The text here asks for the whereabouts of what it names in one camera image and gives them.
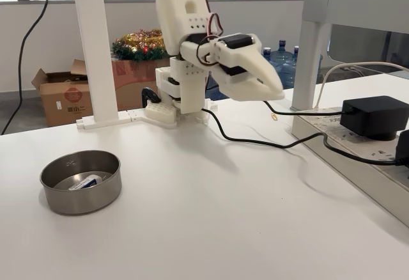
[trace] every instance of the cardboard box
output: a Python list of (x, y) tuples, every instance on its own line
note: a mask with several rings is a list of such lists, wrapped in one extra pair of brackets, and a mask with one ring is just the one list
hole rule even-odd
[[(142, 107), (141, 90), (157, 90), (155, 69), (169, 66), (169, 59), (156, 61), (112, 60), (112, 71), (119, 111)], [(93, 114), (85, 62), (74, 60), (71, 72), (46, 74), (38, 71), (31, 82), (39, 92), (49, 127), (74, 123)]]
[[(141, 108), (141, 90), (144, 87), (150, 87), (157, 91), (155, 69), (167, 66), (169, 66), (169, 59), (136, 62), (112, 58), (112, 73), (118, 110)], [(86, 75), (85, 62), (75, 59), (71, 73)]]
[(81, 80), (84, 77), (70, 72), (46, 74), (42, 69), (37, 72), (31, 83), (41, 96), (49, 127), (92, 115), (88, 82)]

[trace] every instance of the gray floor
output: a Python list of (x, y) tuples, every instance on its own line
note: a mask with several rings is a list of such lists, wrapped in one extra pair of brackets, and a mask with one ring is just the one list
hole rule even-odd
[[(18, 100), (0, 100), (0, 133), (19, 104)], [(8, 127), (6, 134), (46, 128), (45, 114), (40, 98), (25, 99)]]

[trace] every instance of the white pole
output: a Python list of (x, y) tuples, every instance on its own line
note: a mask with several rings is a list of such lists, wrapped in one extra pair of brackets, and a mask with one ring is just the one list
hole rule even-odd
[(291, 109), (301, 111), (313, 108), (315, 85), (320, 65), (320, 55), (325, 37), (324, 24), (303, 21), (300, 35), (300, 52)]
[(104, 0), (75, 0), (95, 123), (118, 121)]

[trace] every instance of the power strip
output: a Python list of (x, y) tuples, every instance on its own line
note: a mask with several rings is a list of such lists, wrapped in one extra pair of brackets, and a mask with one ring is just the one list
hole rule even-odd
[[(338, 112), (341, 108), (311, 110), (311, 113)], [(328, 142), (365, 159), (393, 160), (398, 138), (374, 141), (358, 136), (339, 124), (341, 116), (295, 116), (292, 134), (298, 139), (325, 132)], [(373, 166), (347, 159), (323, 145), (322, 137), (305, 143), (312, 151), (409, 227), (409, 168)]]

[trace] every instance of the red label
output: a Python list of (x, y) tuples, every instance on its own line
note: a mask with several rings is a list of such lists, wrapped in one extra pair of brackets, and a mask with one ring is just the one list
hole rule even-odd
[(82, 93), (77, 88), (70, 88), (64, 93), (64, 97), (71, 103), (78, 103), (82, 98)]

